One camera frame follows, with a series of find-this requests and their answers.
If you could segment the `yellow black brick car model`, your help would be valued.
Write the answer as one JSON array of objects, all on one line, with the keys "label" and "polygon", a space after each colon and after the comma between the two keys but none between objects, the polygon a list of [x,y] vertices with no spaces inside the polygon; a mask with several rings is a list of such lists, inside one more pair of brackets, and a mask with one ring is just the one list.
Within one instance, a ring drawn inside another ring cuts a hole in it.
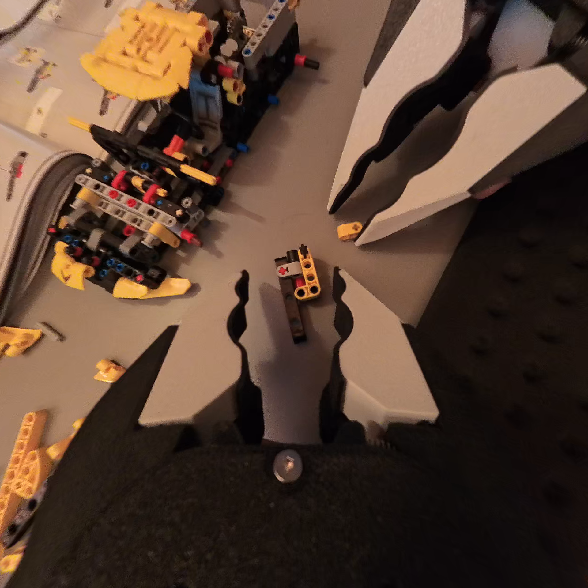
[{"label": "yellow black brick car model", "polygon": [[106,154],[73,180],[73,200],[48,234],[53,275],[114,298],[186,294],[192,283],[160,265],[168,250],[201,246],[197,228],[224,197],[224,180],[295,68],[298,1],[272,1],[257,27],[240,1],[155,1],[120,23],[81,65],[105,92],[144,107],[137,130],[70,120]]}]

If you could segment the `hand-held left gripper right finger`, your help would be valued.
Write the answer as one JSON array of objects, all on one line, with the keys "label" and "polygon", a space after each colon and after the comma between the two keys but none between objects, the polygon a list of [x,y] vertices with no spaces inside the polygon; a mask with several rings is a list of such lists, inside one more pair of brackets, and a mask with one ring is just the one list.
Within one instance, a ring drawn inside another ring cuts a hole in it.
[{"label": "hand-held left gripper right finger", "polygon": [[435,424],[440,411],[399,316],[347,271],[335,267],[334,346],[320,398],[320,438],[347,423],[375,437],[391,424]]}]

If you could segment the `open instruction booklet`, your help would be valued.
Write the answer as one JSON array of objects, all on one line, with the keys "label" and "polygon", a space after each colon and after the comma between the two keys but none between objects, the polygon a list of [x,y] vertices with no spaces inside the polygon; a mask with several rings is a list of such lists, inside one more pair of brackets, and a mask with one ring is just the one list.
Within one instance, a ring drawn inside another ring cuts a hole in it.
[{"label": "open instruction booklet", "polygon": [[104,153],[69,119],[122,130],[136,109],[110,98],[80,57],[142,1],[1,1],[1,323],[48,247],[75,176]]}]

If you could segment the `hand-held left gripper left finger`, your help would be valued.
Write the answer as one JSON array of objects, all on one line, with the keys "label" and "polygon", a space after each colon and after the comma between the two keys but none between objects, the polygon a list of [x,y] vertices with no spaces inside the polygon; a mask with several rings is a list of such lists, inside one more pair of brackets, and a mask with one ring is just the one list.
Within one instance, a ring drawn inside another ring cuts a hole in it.
[{"label": "hand-held left gripper left finger", "polygon": [[205,441],[227,424],[244,443],[261,443],[262,393],[240,342],[248,300],[246,270],[203,288],[177,324],[139,424],[189,424]]}]

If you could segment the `grey desk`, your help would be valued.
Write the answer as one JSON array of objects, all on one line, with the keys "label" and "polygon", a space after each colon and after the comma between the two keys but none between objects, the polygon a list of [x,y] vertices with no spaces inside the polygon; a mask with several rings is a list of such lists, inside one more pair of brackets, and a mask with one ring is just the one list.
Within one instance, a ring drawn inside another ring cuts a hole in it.
[{"label": "grey desk", "polygon": [[[188,278],[186,296],[118,300],[90,284],[71,289],[51,274],[45,258],[9,325],[45,322],[64,341],[42,336],[20,357],[1,359],[1,473],[19,425],[46,409],[45,444],[57,442],[107,390],[93,379],[95,364],[115,360],[129,368],[168,326],[193,306],[203,288],[247,270],[246,347],[251,376],[262,390],[265,439],[319,442],[318,404],[329,378],[333,326],[332,273],[345,269],[403,321],[416,325],[471,214],[464,202],[405,231],[365,247],[340,242],[339,223],[365,221],[393,199],[408,174],[429,166],[445,149],[459,118],[437,113],[408,143],[368,171],[337,215],[327,213],[329,192],[362,89],[364,71],[390,1],[301,1],[297,11],[303,53],[320,70],[298,70],[280,90],[229,175],[228,189],[199,231],[202,247],[172,252],[168,267]],[[306,342],[294,344],[274,259],[305,244],[321,285],[319,298],[300,305]]]}]

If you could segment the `small yellow black brick assembly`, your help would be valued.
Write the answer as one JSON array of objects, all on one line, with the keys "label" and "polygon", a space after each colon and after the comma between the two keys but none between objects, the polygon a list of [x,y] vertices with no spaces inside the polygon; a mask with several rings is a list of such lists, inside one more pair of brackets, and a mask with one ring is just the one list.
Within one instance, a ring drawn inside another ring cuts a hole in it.
[{"label": "small yellow black brick assembly", "polygon": [[283,307],[286,312],[290,336],[294,344],[306,342],[300,305],[319,298],[321,285],[311,250],[301,244],[284,256],[274,259]]}]

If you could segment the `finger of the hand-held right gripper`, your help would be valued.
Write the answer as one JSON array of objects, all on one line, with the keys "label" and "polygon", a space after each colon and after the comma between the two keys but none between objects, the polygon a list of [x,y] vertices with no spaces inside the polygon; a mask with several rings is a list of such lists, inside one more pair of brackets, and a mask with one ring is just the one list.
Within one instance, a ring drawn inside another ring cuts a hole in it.
[{"label": "finger of the hand-held right gripper", "polygon": [[498,77],[474,101],[447,153],[372,217],[356,246],[384,239],[470,197],[469,189],[587,92],[559,63]]},{"label": "finger of the hand-held right gripper", "polygon": [[487,76],[492,1],[419,1],[383,54],[374,49],[330,191],[335,214],[427,115],[451,111]]}]

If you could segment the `pile of yellow brick pieces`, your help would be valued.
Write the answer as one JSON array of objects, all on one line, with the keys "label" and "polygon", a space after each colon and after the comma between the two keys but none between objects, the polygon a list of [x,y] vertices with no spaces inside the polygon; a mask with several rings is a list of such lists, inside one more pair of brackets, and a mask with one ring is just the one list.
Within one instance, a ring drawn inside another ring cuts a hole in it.
[{"label": "pile of yellow brick pieces", "polygon": [[[1,357],[24,354],[43,334],[43,329],[2,326]],[[110,359],[99,361],[96,369],[94,379],[108,384],[116,382],[126,372],[122,365]],[[47,420],[48,412],[44,409],[24,415],[1,477],[1,587],[6,587],[22,561],[48,480],[85,418],[76,420],[71,433],[62,440],[42,446]]]}]

